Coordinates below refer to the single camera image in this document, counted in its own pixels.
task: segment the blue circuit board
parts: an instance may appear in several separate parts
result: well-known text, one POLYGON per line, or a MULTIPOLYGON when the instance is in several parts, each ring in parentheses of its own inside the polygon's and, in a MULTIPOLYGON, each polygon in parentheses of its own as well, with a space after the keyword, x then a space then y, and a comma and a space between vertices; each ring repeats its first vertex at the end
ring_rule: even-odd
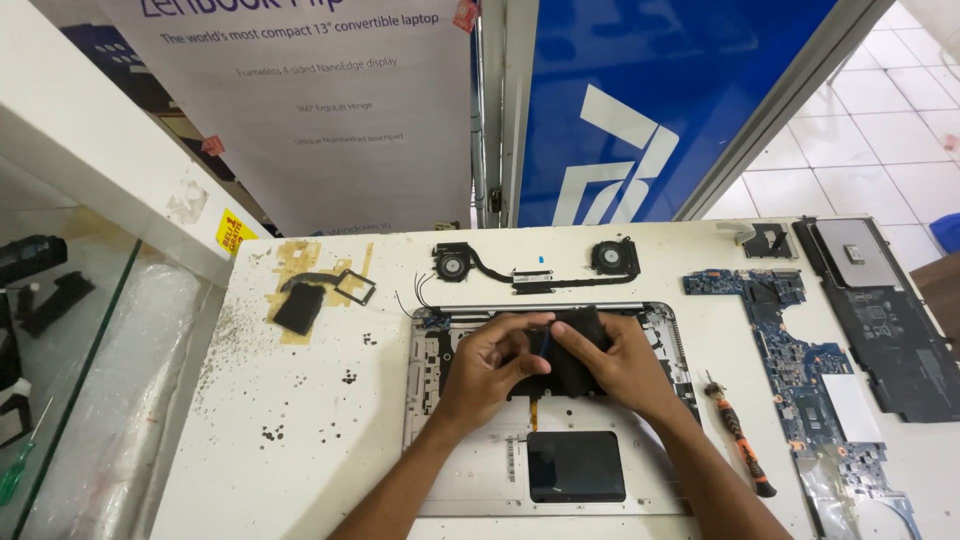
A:
POLYGON ((874 500, 894 508, 915 540, 920 533, 906 496, 887 483, 882 442, 848 441, 837 419, 824 374, 851 374, 846 352, 836 343, 807 343, 786 331, 782 314, 806 301, 795 269, 705 270, 684 276, 688 295, 736 295, 743 300, 756 347, 822 538, 855 540, 855 518, 830 512, 832 504, 874 500), (835 482, 834 490, 818 489, 835 482))

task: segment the touchpad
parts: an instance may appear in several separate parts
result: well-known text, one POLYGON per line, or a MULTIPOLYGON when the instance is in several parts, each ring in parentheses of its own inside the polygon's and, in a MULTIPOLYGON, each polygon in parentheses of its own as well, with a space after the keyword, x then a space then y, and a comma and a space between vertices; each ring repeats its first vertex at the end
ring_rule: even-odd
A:
POLYGON ((534 431, 527 435, 534 503, 622 503, 620 450, 613 431, 534 431))

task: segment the white banner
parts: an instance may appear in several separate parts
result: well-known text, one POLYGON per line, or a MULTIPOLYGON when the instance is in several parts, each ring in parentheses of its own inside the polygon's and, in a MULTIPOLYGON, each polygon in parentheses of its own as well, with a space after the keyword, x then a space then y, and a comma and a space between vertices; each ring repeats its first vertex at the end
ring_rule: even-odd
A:
POLYGON ((285 235, 469 223, 469 34, 451 22, 455 0, 101 6, 285 235))

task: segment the white workbench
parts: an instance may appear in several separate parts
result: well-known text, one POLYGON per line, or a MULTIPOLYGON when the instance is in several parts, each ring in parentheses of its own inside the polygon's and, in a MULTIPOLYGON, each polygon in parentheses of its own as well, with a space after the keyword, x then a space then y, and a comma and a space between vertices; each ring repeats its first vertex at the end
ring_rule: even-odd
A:
MULTIPOLYGON (((432 272, 433 246, 467 241, 500 272, 551 269, 558 280, 582 279, 595 276, 588 268, 589 249, 619 234, 630 236, 639 254, 641 274, 627 284, 514 296, 509 285, 472 270, 465 282, 431 280, 423 296, 433 306, 627 300, 670 305, 698 382, 708 437, 746 478, 730 436, 701 393, 707 369, 727 386, 743 429, 779 490, 763 502, 795 538, 811 538, 801 485, 740 298, 685 296, 681 276, 707 268, 799 268, 807 302, 784 312, 788 330, 809 342, 847 347, 846 340, 802 253, 791 261, 746 259, 732 233, 717 231, 709 221, 245 241, 152 538, 324 538, 399 456, 410 319, 394 291, 408 311, 418 306, 414 274, 432 272), (312 271, 333 269, 338 259, 346 259, 360 272, 368 258, 366 275, 376 282, 376 291, 365 307, 355 302, 331 306, 339 295, 328 294, 309 341, 283 344, 291 340, 267 322, 269 298, 276 304, 270 295, 283 281, 279 266, 302 265, 303 257, 317 253, 311 244, 320 246, 312 271), (291 253, 300 258, 289 259, 291 253), (347 369, 356 375, 351 384, 343 382, 347 369), (262 436, 264 427, 276 431, 280 425, 282 439, 262 436)), ((909 495, 924 540, 957 538, 960 424, 903 424, 881 414, 865 376, 859 369, 857 374, 888 446, 884 470, 891 485, 909 495)), ((909 538, 899 516, 877 503, 861 507, 860 525, 864 538, 909 538)), ((432 518, 417 520, 410 535, 457 540, 698 536, 692 518, 676 516, 432 518)))

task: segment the hand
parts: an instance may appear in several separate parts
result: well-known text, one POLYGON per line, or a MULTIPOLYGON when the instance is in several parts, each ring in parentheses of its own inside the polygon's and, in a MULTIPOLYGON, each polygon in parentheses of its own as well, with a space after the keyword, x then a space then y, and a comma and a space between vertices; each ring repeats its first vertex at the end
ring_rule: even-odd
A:
POLYGON ((657 354, 635 317, 600 313, 613 345, 605 353, 568 324, 556 322, 550 333, 578 358, 611 397, 643 418, 662 419, 680 401, 657 354))
POLYGON ((553 313, 503 313, 461 340, 444 396, 427 425, 443 426, 443 431, 462 439, 493 418, 515 384, 550 373, 550 364, 530 353, 523 330, 546 326, 553 318, 553 313), (509 355, 516 358, 500 367, 509 355))

